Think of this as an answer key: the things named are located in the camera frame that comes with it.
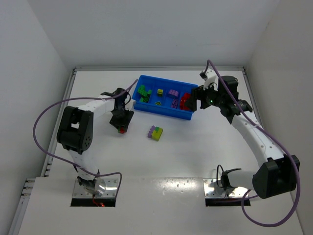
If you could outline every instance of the blue bin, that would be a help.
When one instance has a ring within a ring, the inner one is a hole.
[[[149,101],[140,102],[141,95],[138,93],[138,88],[144,85],[145,91],[152,90],[150,95]],[[185,120],[190,120],[193,114],[192,111],[186,111],[179,109],[179,103],[181,97],[185,93],[191,93],[192,88],[196,88],[198,85],[190,84],[185,82],[177,82],[173,80],[157,78],[157,77],[150,77],[141,75],[139,77],[137,86],[135,88],[133,99],[136,100],[136,104],[134,105],[134,109],[146,111],[155,114],[162,114],[170,117],[181,118]],[[157,95],[157,90],[163,90],[163,96]],[[177,91],[178,94],[178,106],[177,108],[172,108],[173,97],[168,95],[170,90]]]

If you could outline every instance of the toy block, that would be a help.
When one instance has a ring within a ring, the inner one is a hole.
[[[189,99],[190,96],[191,96],[191,95],[190,95],[189,93],[185,93],[185,94],[181,97],[180,103],[179,103],[179,108],[180,108],[180,109],[183,109],[183,110],[190,110],[187,106],[185,106],[185,101],[186,101],[187,99]]]
[[[145,86],[144,85],[141,85],[139,88],[138,88],[138,91],[137,91],[139,94],[141,94],[141,96],[143,97],[147,97],[148,96],[148,93],[145,91]]]
[[[155,141],[159,141],[162,133],[163,133],[163,129],[156,127],[155,130],[152,132],[151,138]]]
[[[171,98],[178,98],[178,94],[178,91],[170,90],[167,95]]]
[[[159,141],[162,133],[163,133],[162,128],[152,126],[148,133],[148,138],[152,138],[155,141]]]
[[[172,102],[172,104],[171,104],[171,108],[177,108],[177,106],[178,106],[178,99],[173,99],[173,102]]]
[[[163,90],[162,89],[158,89],[157,90],[157,95],[158,96],[163,96]]]

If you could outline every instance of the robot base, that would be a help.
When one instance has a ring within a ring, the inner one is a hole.
[[[115,207],[115,195],[118,179],[101,179],[101,185],[105,185],[101,190],[103,194],[92,198],[92,194],[87,192],[78,180],[75,181],[71,207],[98,207],[97,204],[103,203],[103,207]]]
[[[216,179],[203,179],[203,188],[207,207],[241,206],[240,199],[247,192],[247,189],[242,187],[224,190],[217,185]],[[249,200],[245,200],[245,206],[251,206]]]

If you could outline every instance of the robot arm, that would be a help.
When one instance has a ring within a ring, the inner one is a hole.
[[[91,173],[99,173],[90,151],[94,120],[105,113],[112,112],[113,116],[110,124],[119,133],[124,134],[127,132],[128,125],[133,117],[134,112],[130,110],[133,107],[134,100],[129,100],[125,104],[127,92],[115,99],[104,100],[123,91],[124,89],[118,88],[114,93],[104,92],[99,96],[102,100],[93,100],[78,107],[67,106],[64,109],[57,133],[57,141],[62,144],[64,149],[69,151],[76,164]],[[97,194],[97,177],[87,174],[81,169],[77,169],[77,173],[77,179],[85,189],[92,194]]]
[[[221,176],[224,190],[245,187],[254,190],[263,199],[294,190],[296,177],[289,158],[270,138],[252,126],[240,113],[221,82],[215,83],[217,76],[214,71],[208,70],[206,74],[201,73],[200,75],[205,80],[204,85],[191,91],[191,97],[186,100],[185,106],[196,111],[197,100],[200,100],[201,109],[209,106],[219,107],[221,114],[243,136],[260,167],[257,172],[245,171],[240,168],[226,170]],[[245,100],[238,99],[238,80],[232,76],[223,76],[222,79],[245,114],[261,127],[251,106]],[[295,155],[292,157],[299,169],[299,160]]]

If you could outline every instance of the green lego brick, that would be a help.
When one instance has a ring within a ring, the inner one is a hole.
[[[152,132],[151,138],[154,139],[155,141],[159,141],[162,133],[163,129],[156,127],[156,129]]]
[[[141,94],[143,97],[147,97],[148,96],[148,93],[145,91],[145,86],[144,85],[141,85],[139,88],[138,88],[138,91],[137,91],[139,94]]]

